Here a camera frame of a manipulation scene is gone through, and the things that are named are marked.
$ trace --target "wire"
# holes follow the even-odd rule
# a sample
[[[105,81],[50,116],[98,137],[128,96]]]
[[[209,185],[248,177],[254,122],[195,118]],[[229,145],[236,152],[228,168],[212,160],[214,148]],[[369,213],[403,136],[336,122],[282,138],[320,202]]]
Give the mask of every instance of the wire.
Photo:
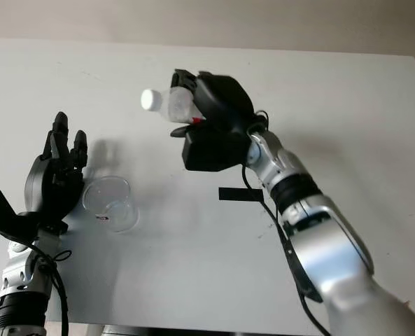
[[[266,117],[266,122],[269,125],[269,116],[268,113],[265,110],[258,110],[257,112],[255,112],[255,114],[259,115],[259,114],[264,114]]]
[[[308,316],[310,321],[314,324],[315,327],[324,335],[324,336],[331,336],[331,334],[316,320],[316,317],[311,313],[310,308],[308,307],[307,301],[305,300],[305,295],[302,294],[300,289],[297,287],[297,294],[299,295],[300,304],[302,308],[304,308],[305,314]]]
[[[241,177],[243,178],[243,182],[245,184],[245,186],[248,188],[248,190],[252,190],[251,185],[248,182],[248,179],[246,178],[246,165],[243,164],[243,167],[241,168]],[[274,224],[276,225],[276,229],[277,229],[277,233],[279,234],[279,239],[280,242],[282,243],[282,247],[283,250],[285,252],[285,254],[287,255],[288,253],[288,238],[285,236],[285,232],[283,231],[282,227],[279,224],[279,212],[276,209],[276,215],[274,215],[271,211],[271,209],[269,209],[269,207],[266,205],[265,201],[262,201],[261,199],[257,199],[253,192],[250,192],[250,194],[252,195],[252,197],[254,197],[254,199],[256,201],[258,201],[262,207],[266,210],[266,212],[268,213],[269,217],[271,217],[271,219],[274,221]],[[300,299],[300,304],[302,305],[302,308],[304,309],[305,314],[308,316],[308,318],[310,319],[310,321],[314,324],[314,326],[316,326],[318,328],[318,330],[324,335],[324,336],[330,336],[330,333],[321,325],[321,323],[319,323],[318,320],[316,320],[316,318],[314,317],[314,315],[311,313],[310,308],[308,307],[307,301],[305,300],[305,295],[300,291],[299,287],[297,287],[296,285],[296,289],[297,289],[297,294],[299,295],[299,299]]]
[[[58,295],[59,300],[61,301],[61,336],[68,336],[69,335],[69,317],[67,316],[67,312],[69,310],[67,306],[67,296],[66,296],[66,288],[64,287],[64,283],[62,282],[62,278],[59,275],[58,268],[57,268],[57,261],[66,260],[72,252],[70,250],[62,251],[61,253],[58,253],[54,258],[51,258],[49,255],[44,253],[39,247],[30,244],[18,241],[18,243],[25,245],[29,249],[35,251],[37,254],[39,254],[42,259],[46,262],[48,266],[48,271],[50,272],[50,280],[52,281],[53,286],[55,287]],[[65,253],[68,253],[63,258],[58,258]]]

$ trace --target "robotic arm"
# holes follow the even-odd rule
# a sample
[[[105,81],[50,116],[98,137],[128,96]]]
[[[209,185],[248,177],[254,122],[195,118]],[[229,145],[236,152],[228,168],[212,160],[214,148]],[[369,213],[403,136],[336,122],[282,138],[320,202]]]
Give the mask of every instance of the robotic arm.
[[[188,170],[252,169],[276,203],[283,250],[301,295],[323,302],[336,336],[415,335],[415,314],[380,287],[369,251],[297,156],[254,113],[244,89],[229,76],[176,70],[205,121],[175,129],[184,137]]]
[[[0,291],[0,336],[45,336],[52,285],[62,303],[62,335],[68,333],[66,294],[55,264],[59,259],[52,257],[67,231],[62,219],[83,189],[87,163],[85,133],[78,131],[69,152],[68,132],[67,116],[59,112],[25,183],[27,212],[16,215],[0,191],[0,234],[10,240]]]

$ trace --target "bottle cap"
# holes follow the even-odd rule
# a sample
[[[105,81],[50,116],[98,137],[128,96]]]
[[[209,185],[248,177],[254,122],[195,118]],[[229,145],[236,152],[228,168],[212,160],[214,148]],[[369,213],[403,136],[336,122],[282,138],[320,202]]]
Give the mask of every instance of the bottle cap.
[[[140,102],[147,111],[159,111],[162,105],[162,95],[156,90],[146,89],[142,92]]]

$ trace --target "white table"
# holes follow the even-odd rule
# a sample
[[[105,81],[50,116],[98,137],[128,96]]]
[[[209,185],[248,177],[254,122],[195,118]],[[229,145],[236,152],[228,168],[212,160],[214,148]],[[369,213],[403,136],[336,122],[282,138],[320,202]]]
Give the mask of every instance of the white table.
[[[66,219],[63,248],[73,256],[59,268],[70,320],[318,334],[269,216],[256,203],[218,201],[218,187],[242,187],[239,168],[186,171],[174,126],[141,110],[142,89],[168,87],[175,68],[243,85],[366,242],[377,280],[415,311],[411,57],[2,40],[0,189],[15,210],[60,110],[71,137],[87,132],[86,176],[124,176],[140,208],[125,235],[106,233],[80,204]],[[0,237],[0,278],[6,247]],[[59,320],[55,296],[48,318]]]

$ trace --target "clear plastic cup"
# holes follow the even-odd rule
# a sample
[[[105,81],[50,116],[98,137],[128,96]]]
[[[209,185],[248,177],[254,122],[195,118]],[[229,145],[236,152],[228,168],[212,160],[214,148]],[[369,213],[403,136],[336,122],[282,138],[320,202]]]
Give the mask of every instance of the clear plastic cup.
[[[139,220],[128,181],[119,176],[105,176],[91,182],[83,193],[84,209],[106,229],[124,232]]]

